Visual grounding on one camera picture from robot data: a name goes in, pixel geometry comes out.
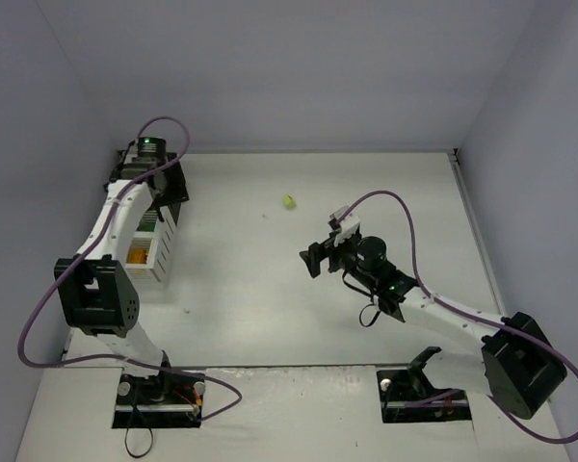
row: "yellow-green object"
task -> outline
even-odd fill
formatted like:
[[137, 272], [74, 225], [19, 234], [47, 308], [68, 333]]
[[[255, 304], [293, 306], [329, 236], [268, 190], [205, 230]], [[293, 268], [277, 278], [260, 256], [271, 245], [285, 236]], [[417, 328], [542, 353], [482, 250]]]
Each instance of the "yellow-green object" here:
[[282, 203], [285, 205], [285, 209], [291, 210], [296, 208], [296, 201], [289, 194], [282, 197]]

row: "gray wall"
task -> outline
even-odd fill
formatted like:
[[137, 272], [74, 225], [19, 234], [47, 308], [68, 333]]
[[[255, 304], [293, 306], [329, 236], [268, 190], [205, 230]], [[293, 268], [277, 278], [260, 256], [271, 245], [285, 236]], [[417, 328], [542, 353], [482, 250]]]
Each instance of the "gray wall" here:
[[[508, 309], [578, 364], [578, 1], [539, 2], [460, 165]], [[577, 429], [573, 377], [553, 402], [561, 431]]]
[[535, 0], [39, 4], [118, 141], [152, 111], [199, 151], [378, 150], [458, 147]]
[[[92, 224], [112, 159], [80, 83], [33, 0], [0, 0], [0, 462], [14, 460], [41, 372], [21, 366], [19, 331]], [[57, 299], [28, 351], [57, 359]]]

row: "purple cable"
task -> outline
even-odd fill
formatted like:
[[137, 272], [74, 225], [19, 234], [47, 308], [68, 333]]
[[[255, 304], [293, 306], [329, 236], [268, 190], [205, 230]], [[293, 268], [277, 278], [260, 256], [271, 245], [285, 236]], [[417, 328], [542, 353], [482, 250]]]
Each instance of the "purple cable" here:
[[116, 195], [117, 201], [114, 202], [114, 204], [112, 205], [112, 208], [109, 211], [107, 219], [105, 220], [105, 223], [103, 224], [103, 227], [101, 228], [101, 231], [98, 234], [98, 236], [96, 237], [96, 239], [90, 244], [90, 246], [88, 248], [86, 248], [86, 250], [84, 250], [75, 260], [73, 260], [73, 262], [68, 266], [68, 268], [66, 268], [66, 270], [58, 277], [58, 279], [56, 279], [56, 281], [49, 287], [49, 289], [47, 289], [47, 291], [40, 298], [39, 303], [37, 303], [37, 306], [35, 307], [32, 314], [30, 315], [30, 318], [28, 318], [28, 320], [24, 324], [23, 329], [21, 329], [21, 334], [19, 334], [19, 340], [17, 342], [17, 356], [19, 356], [19, 360], [24, 365], [28, 366], [29, 368], [33, 368], [33, 369], [60, 368], [63, 366], [68, 366], [70, 364], [83, 363], [84, 361], [91, 361], [94, 359], [117, 359], [119, 361], [124, 361], [124, 362], [130, 363], [130, 364], [133, 364], [135, 366], [139, 366], [140, 368], [146, 368], [146, 369], [151, 369], [151, 370], [159, 371], [159, 372], [168, 372], [168, 373], [174, 373], [176, 375], [185, 375], [185, 376], [189, 376], [189, 377], [195, 377], [195, 378], [200, 378], [200, 379], [204, 379], [204, 380], [209, 380], [210, 382], [221, 385], [221, 386], [225, 387], [226, 389], [230, 390], [231, 392], [235, 393], [237, 398], [235, 400], [233, 400], [232, 402], [230, 402], [227, 406], [224, 406], [221, 409], [218, 409], [218, 410], [212, 412], [211, 414], [208, 414], [207, 416], [202, 417], [200, 419], [201, 421], [207, 421], [208, 419], [211, 419], [215, 416], [218, 416], [222, 412], [227, 411], [227, 410], [231, 409], [232, 407], [234, 407], [235, 405], [237, 405], [242, 400], [242, 393], [240, 393], [240, 391], [237, 388], [235, 388], [233, 385], [231, 385], [231, 384], [229, 384], [223, 380], [220, 380], [218, 378], [205, 375], [204, 373], [186, 372], [186, 371], [182, 371], [181, 369], [177, 369], [177, 368], [164, 368], [161, 366], [154, 366], [151, 364], [142, 363], [141, 361], [137, 361], [135, 359], [126, 358], [125, 356], [121, 356], [119, 354], [90, 354], [87, 356], [81, 356], [79, 358], [66, 359], [64, 361], [56, 361], [56, 362], [51, 362], [51, 363], [37, 363], [35, 361], [32, 361], [30, 358], [28, 358], [28, 356], [26, 355], [26, 351], [25, 351], [26, 339], [28, 337], [28, 334], [30, 333], [30, 330], [32, 329], [33, 324], [35, 323], [35, 321], [39, 317], [40, 311], [43, 309], [45, 304], [47, 304], [47, 301], [49, 300], [49, 298], [51, 298], [51, 296], [56, 292], [56, 290], [58, 290], [58, 288], [65, 282], [65, 280], [73, 273], [75, 268], [77, 268], [81, 264], [81, 262], [83, 262], [86, 259], [86, 257], [88, 255], [90, 255], [90, 253], [101, 242], [101, 240], [103, 239], [103, 237], [107, 233], [107, 229], [109, 228], [109, 225], [111, 224], [112, 219], [114, 219], [114, 216], [116, 215], [116, 211], [118, 210], [118, 203], [126, 196], [126, 194], [136, 184], [141, 183], [146, 178], [149, 178], [150, 176], [155, 175], [159, 171], [163, 171], [166, 168], [174, 166], [175, 164], [180, 162], [180, 159], [184, 156], [184, 154], [186, 154], [186, 151], [188, 151], [189, 144], [191, 143], [191, 135], [189, 134], [188, 128], [186, 128], [186, 126], [181, 121], [179, 121], [177, 118], [171, 117], [169, 115], [161, 115], [161, 116], [155, 117], [155, 118], [149, 120], [148, 122], [146, 122], [144, 124], [144, 126], [141, 128], [141, 130], [139, 131], [139, 133], [137, 134], [137, 138], [139, 138], [142, 135], [142, 133], [144, 132], [144, 130], [147, 127], [149, 127], [152, 123], [154, 123], [158, 120], [171, 120], [171, 121], [177, 123], [180, 126], [180, 128], [182, 129], [182, 132], [184, 133], [184, 146], [182, 146], [182, 149], [180, 150], [178, 155], [175, 157], [175, 159], [167, 162], [166, 164], [164, 164], [162, 166], [159, 166], [157, 168], [154, 168], [152, 170], [147, 171], [146, 173], [141, 174], [140, 176], [138, 176], [134, 180], [131, 180], [129, 183], [126, 184], [126, 186], [124, 188], [122, 188], [120, 190], [118, 195]]
[[[356, 202], [354, 202], [349, 207], [349, 209], [347, 209], [347, 211], [338, 219], [338, 221], [342, 221], [348, 214], [350, 214], [355, 209], [355, 207], [357, 207], [359, 204], [361, 204], [364, 200], [366, 200], [369, 197], [372, 197], [374, 195], [390, 195], [390, 196], [394, 197], [401, 204], [401, 207], [403, 207], [403, 210], [405, 211], [405, 215], [407, 216], [408, 229], [409, 229], [409, 233], [411, 236], [411, 263], [413, 266], [413, 272], [415, 273], [415, 279], [416, 279], [418, 285], [420, 286], [420, 289], [422, 289], [422, 291], [424, 292], [424, 294], [426, 294], [426, 296], [432, 296], [432, 293], [426, 288], [426, 285], [424, 284], [424, 281], [422, 281], [422, 278], [420, 277], [419, 271], [417, 270], [417, 251], [415, 248], [416, 247], [416, 245], [415, 245], [416, 239], [415, 239], [415, 227], [413, 225], [413, 218], [411, 217], [411, 213], [408, 209], [407, 204], [399, 195], [397, 195], [396, 193], [394, 193], [392, 191], [385, 191], [385, 190], [368, 192], [367, 194], [363, 195], [360, 199], [358, 199]], [[458, 316], [461, 316], [463, 318], [466, 318], [466, 319], [474, 321], [474, 322], [480, 322], [482, 324], [489, 325], [490, 327], [494, 327], [496, 329], [504, 330], [504, 331], [511, 333], [517, 337], [520, 337], [520, 338], [522, 338], [528, 342], [531, 342], [532, 344], [542, 348], [544, 351], [546, 351], [547, 353], [551, 354], [552, 356], [557, 358], [559, 361], [564, 363], [573, 372], [573, 374], [576, 375], [576, 377], [578, 378], [578, 368], [569, 359], [567, 359], [562, 353], [557, 351], [555, 348], [553, 348], [552, 346], [550, 346], [546, 342], [543, 342], [540, 339], [537, 339], [537, 338], [535, 338], [535, 337], [533, 337], [533, 336], [531, 336], [525, 332], [522, 332], [518, 329], [514, 329], [513, 327], [509, 327], [505, 324], [486, 320], [484, 318], [480, 318], [479, 316], [465, 313], [461, 309], [457, 308], [456, 306], [454, 306], [450, 303], [447, 303], [445, 300], [442, 300], [440, 298], [434, 297], [433, 299], [438, 305], [442, 306], [443, 308], [446, 308], [447, 310], [451, 311], [452, 313], [454, 313]], [[446, 397], [452, 395], [453, 393], [455, 393], [456, 391], [457, 390], [450, 390], [450, 391], [445, 392], [445, 393], [443, 393], [437, 397], [423, 399], [422, 401], [415, 401], [411, 405], [407, 405], [407, 407], [419, 407], [421, 404], [428, 404], [430, 402], [433, 402], [434, 400], [446, 398]], [[540, 434], [536, 433], [535, 431], [533, 431], [531, 428], [528, 428], [527, 426], [520, 423], [518, 421], [518, 419], [516, 419], [514, 416], [512, 416], [509, 412], [502, 409], [501, 406], [492, 397], [490, 397], [490, 399], [492, 400], [492, 402], [494, 402], [497, 405], [497, 407], [499, 407], [499, 409], [501, 409], [501, 412], [503, 412], [508, 417], [508, 419], [510, 419], [518, 428], [520, 428], [521, 430], [525, 431], [526, 433], [530, 434], [534, 438], [536, 438], [536, 439], [538, 439], [544, 443], [550, 443], [553, 445], [565, 445], [567, 443], [573, 443], [574, 441], [578, 440], [578, 431], [576, 431], [572, 435], [566, 436], [564, 438], [550, 438], [547, 436], [540, 435]]]

